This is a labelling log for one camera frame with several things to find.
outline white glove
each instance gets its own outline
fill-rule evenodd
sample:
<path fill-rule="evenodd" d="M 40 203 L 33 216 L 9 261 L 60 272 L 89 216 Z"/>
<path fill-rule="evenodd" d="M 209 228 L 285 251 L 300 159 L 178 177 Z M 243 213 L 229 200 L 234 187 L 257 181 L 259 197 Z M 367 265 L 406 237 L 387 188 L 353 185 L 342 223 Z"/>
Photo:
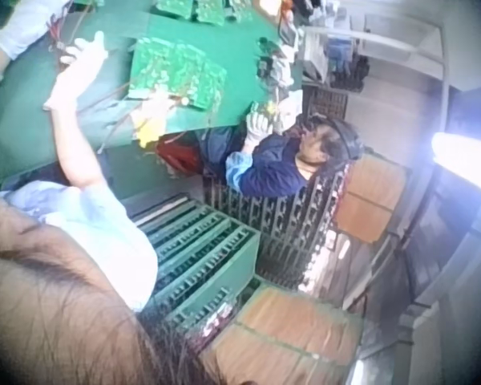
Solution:
<path fill-rule="evenodd" d="M 103 45 L 103 32 L 96 32 L 93 42 L 76 38 L 75 46 L 68 47 L 66 53 L 69 55 L 61 57 L 61 63 L 69 64 L 69 67 L 57 76 L 50 98 L 44 104 L 45 109 L 75 104 L 77 98 L 93 83 L 108 57 Z"/>
<path fill-rule="evenodd" d="M 248 133 L 244 143 L 253 148 L 273 133 L 273 126 L 269 124 L 269 119 L 253 109 L 246 118 L 246 125 Z"/>
<path fill-rule="evenodd" d="M 21 0 L 0 30 L 0 49 L 16 59 L 47 31 L 52 15 L 60 18 L 69 0 Z"/>

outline workbench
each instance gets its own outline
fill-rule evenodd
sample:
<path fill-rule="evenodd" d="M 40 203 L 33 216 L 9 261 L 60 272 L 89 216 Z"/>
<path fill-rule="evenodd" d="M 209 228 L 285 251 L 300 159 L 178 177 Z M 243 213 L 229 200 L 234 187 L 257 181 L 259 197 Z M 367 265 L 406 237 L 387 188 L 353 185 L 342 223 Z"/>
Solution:
<path fill-rule="evenodd" d="M 252 101 L 268 97 L 257 78 L 261 55 L 258 39 L 277 40 L 277 28 L 252 11 L 252 20 L 213 26 L 150 14 L 151 2 L 107 0 L 106 6 L 87 14 L 75 37 L 92 39 L 97 30 L 105 34 L 110 51 L 98 78 L 79 99 L 86 107 L 129 80 L 136 39 L 156 37 L 192 44 L 228 72 L 219 111 L 210 114 L 191 107 L 179 107 L 169 119 L 167 132 L 240 123 Z M 69 14 L 62 32 L 68 41 L 78 14 Z M 0 84 L 0 183 L 8 176 L 36 169 L 55 160 L 50 115 L 42 110 L 57 75 L 55 53 L 49 51 L 51 38 L 45 35 L 7 68 Z M 125 99 L 127 89 L 79 114 L 80 126 L 97 148 L 121 117 L 139 101 Z M 128 144 L 133 127 L 126 120 L 115 132 L 109 146 Z"/>

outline person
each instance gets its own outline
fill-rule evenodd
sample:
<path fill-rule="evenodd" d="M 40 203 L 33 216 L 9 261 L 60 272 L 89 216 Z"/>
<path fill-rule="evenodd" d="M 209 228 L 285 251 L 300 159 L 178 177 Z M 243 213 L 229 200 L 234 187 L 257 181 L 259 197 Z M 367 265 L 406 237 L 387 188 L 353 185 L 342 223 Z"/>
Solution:
<path fill-rule="evenodd" d="M 0 30 L 0 78 L 64 3 L 17 5 Z M 34 181 L 0 192 L 0 383 L 225 383 L 146 306 L 156 253 L 79 129 L 77 98 L 107 58 L 103 40 L 98 32 L 67 48 L 45 104 L 71 186 Z"/>
<path fill-rule="evenodd" d="M 355 128 L 340 119 L 314 115 L 301 138 L 273 134 L 269 120 L 252 112 L 240 151 L 226 160 L 226 181 L 247 197 L 298 193 L 317 172 L 334 173 L 362 156 Z"/>

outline metal rack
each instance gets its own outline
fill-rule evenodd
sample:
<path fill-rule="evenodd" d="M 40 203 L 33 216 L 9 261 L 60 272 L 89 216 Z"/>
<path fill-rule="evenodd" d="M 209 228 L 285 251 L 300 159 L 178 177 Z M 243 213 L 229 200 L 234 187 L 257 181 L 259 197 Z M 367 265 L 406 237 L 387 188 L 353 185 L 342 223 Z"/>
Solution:
<path fill-rule="evenodd" d="M 233 302 L 255 270 L 260 233 L 187 197 L 134 218 L 159 258 L 147 304 L 186 334 Z"/>

